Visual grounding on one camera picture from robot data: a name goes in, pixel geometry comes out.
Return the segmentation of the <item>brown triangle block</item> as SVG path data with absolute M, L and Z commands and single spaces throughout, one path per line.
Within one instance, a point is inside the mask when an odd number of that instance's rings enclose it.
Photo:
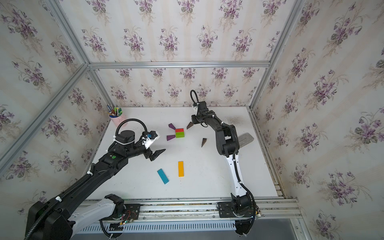
M 188 130 L 189 128 L 193 127 L 193 126 L 194 126 L 194 123 L 193 123 L 193 122 L 189 122 L 189 124 L 187 125 L 187 130 Z
M 205 145 L 206 142 L 207 142 L 207 138 L 203 138 L 203 139 L 202 139 L 202 145 L 201 145 L 201 147 L 203 147 L 203 146 Z

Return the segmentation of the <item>green rectangular block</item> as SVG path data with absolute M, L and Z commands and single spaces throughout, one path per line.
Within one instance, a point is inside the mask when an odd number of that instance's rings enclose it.
M 176 138 L 184 138 L 185 137 L 185 133 L 184 132 L 176 132 L 175 136 L 176 136 Z

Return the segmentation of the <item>yellow long block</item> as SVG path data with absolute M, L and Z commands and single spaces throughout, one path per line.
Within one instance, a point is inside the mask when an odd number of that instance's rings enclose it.
M 185 176 L 185 173 L 184 173 L 184 162 L 183 161 L 179 161 L 178 162 L 178 176 L 180 178 Z

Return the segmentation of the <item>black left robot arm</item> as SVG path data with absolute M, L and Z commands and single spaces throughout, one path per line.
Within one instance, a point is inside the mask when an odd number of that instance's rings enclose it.
M 135 132 L 121 131 L 128 122 L 137 122 L 144 131 L 139 140 Z M 115 176 L 129 162 L 129 159 L 143 155 L 154 161 L 164 150 L 153 152 L 150 146 L 160 137 L 156 131 L 148 131 L 138 119 L 121 122 L 115 132 L 114 141 L 97 163 L 91 164 L 87 173 L 56 197 L 42 203 L 36 202 L 28 212 L 26 240 L 69 240 L 80 230 L 98 220 L 114 217 L 119 219 L 125 210 L 122 198 L 109 194 L 101 201 L 77 211 L 77 208 L 104 182 Z

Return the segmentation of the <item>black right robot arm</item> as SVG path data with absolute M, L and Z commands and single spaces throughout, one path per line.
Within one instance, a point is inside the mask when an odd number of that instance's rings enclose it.
M 205 101 L 199 101 L 195 90 L 190 91 L 193 102 L 194 114 L 191 116 L 194 125 L 210 127 L 215 132 L 216 148 L 219 155 L 226 159 L 233 180 L 231 193 L 231 208 L 235 215 L 244 215 L 252 211 L 252 218 L 259 213 L 252 192 L 245 186 L 239 161 L 240 143 L 236 127 L 223 122 L 217 114 L 209 110 Z

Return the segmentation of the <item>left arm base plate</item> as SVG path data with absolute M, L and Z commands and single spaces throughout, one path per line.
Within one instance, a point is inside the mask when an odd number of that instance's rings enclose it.
M 132 222 L 139 218 L 140 204 L 124 204 L 123 210 L 118 213 L 113 213 L 112 216 L 103 218 L 103 221 L 127 221 Z

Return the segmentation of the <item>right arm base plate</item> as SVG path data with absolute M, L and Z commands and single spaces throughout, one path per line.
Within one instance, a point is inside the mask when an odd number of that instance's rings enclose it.
M 218 202 L 216 208 L 219 211 L 219 218 L 238 218 L 238 219 L 250 219 L 253 216 L 259 214 L 259 206 L 256 205 L 254 213 L 254 206 L 246 207 L 243 210 L 235 210 L 231 202 Z

